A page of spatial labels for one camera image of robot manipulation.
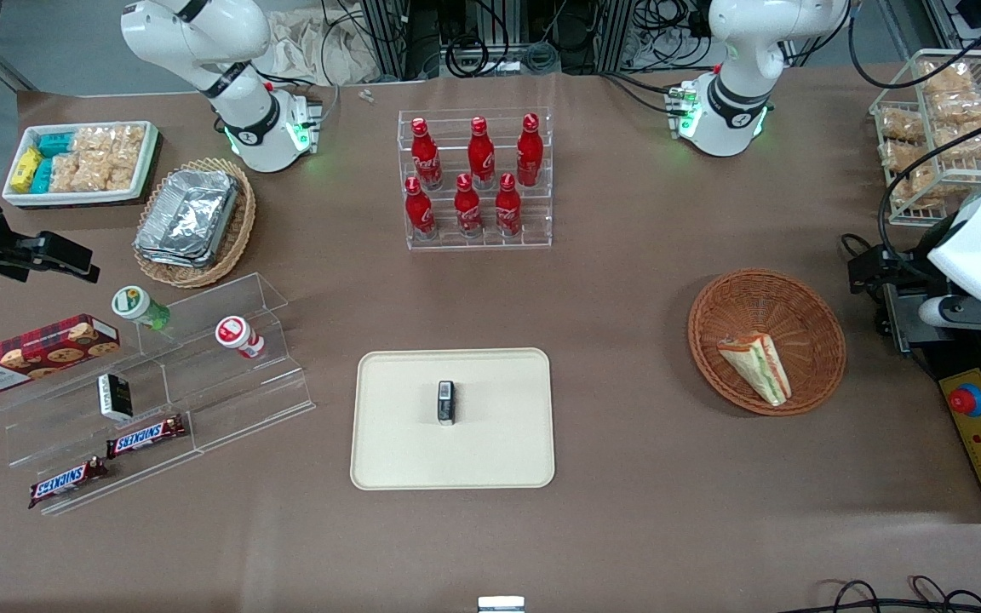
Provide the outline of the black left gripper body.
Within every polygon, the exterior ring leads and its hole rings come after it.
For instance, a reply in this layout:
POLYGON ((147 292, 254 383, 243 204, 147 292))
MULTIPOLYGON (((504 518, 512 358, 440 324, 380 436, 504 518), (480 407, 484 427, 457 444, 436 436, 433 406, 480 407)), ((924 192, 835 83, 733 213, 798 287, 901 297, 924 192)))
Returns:
POLYGON ((894 251, 884 244, 877 245, 880 265, 877 288, 895 289, 899 295, 930 294, 938 287, 938 272, 929 261, 920 259, 915 251, 894 251))

